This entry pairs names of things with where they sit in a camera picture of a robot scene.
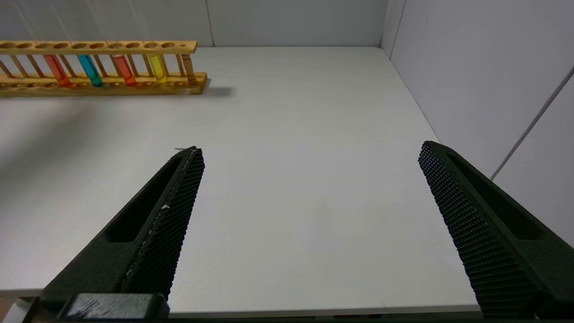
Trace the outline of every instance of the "white table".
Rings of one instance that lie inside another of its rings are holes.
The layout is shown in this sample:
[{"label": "white table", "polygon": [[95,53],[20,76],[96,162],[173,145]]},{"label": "white table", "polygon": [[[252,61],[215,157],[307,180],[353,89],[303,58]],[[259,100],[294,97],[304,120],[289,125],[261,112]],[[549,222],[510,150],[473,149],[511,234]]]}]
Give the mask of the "white table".
[{"label": "white table", "polygon": [[478,310],[377,48],[201,48],[206,95],[0,100],[0,295],[37,295],[177,151],[206,169],[174,317]]}]

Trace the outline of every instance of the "yellow test tube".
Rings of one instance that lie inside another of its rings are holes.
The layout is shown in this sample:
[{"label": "yellow test tube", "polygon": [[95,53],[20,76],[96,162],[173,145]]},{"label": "yellow test tube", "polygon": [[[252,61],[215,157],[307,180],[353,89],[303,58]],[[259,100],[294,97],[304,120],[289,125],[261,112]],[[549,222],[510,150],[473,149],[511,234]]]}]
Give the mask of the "yellow test tube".
[{"label": "yellow test tube", "polygon": [[149,61],[152,64],[153,73],[156,75],[157,83],[167,82],[168,76],[164,70],[164,65],[161,63],[160,56],[157,54],[149,55]]}]

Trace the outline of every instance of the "blue liquid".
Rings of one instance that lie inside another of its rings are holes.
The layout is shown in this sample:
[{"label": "blue liquid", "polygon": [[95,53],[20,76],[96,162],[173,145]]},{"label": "blue liquid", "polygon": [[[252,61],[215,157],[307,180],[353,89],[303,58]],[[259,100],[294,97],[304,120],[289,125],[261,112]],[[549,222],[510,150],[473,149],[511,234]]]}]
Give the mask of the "blue liquid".
[{"label": "blue liquid", "polygon": [[80,64],[82,64],[82,67],[84,68],[84,71],[86,71],[86,75],[88,75],[92,85],[97,87],[104,85],[102,78],[98,74],[98,70],[96,70],[96,67],[94,66],[94,62],[92,62],[92,58],[89,55],[78,55],[77,58],[80,60]]}]

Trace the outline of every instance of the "orange liquid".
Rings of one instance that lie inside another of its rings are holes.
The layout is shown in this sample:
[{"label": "orange liquid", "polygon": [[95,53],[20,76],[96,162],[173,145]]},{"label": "orange liquid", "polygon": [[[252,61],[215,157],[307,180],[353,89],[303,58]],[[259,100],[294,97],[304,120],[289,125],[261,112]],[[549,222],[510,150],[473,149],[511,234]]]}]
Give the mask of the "orange liquid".
[{"label": "orange liquid", "polygon": [[123,55],[114,55],[115,64],[118,66],[122,74],[123,80],[126,81],[127,86],[135,86],[134,74],[131,72],[130,67],[127,65],[127,60]]},{"label": "orange liquid", "polygon": [[44,55],[44,59],[46,60],[46,63],[48,63],[48,67],[50,70],[52,70],[54,77],[61,87],[72,86],[72,82],[70,82],[68,75],[66,75],[66,72],[64,72],[64,69],[62,68],[62,65],[60,64],[60,61],[56,55]]}]

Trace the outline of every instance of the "red liquid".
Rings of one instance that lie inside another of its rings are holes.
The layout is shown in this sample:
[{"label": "red liquid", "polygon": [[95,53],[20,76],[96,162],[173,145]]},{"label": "red liquid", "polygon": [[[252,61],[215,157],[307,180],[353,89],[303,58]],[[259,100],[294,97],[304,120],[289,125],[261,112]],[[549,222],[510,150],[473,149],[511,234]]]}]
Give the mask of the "red liquid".
[{"label": "red liquid", "polygon": [[60,61],[56,55],[44,55],[44,59],[46,60],[46,63],[48,63],[48,67],[50,70],[52,70],[54,77],[61,87],[72,86],[72,82],[70,82],[68,75],[66,75],[66,72],[64,72],[64,69],[62,68],[62,65],[60,64]]},{"label": "red liquid", "polygon": [[118,66],[119,71],[122,73],[123,79],[126,81],[127,86],[135,86],[134,75],[131,73],[130,67],[127,65],[127,60],[123,55],[114,55],[115,64]]}]

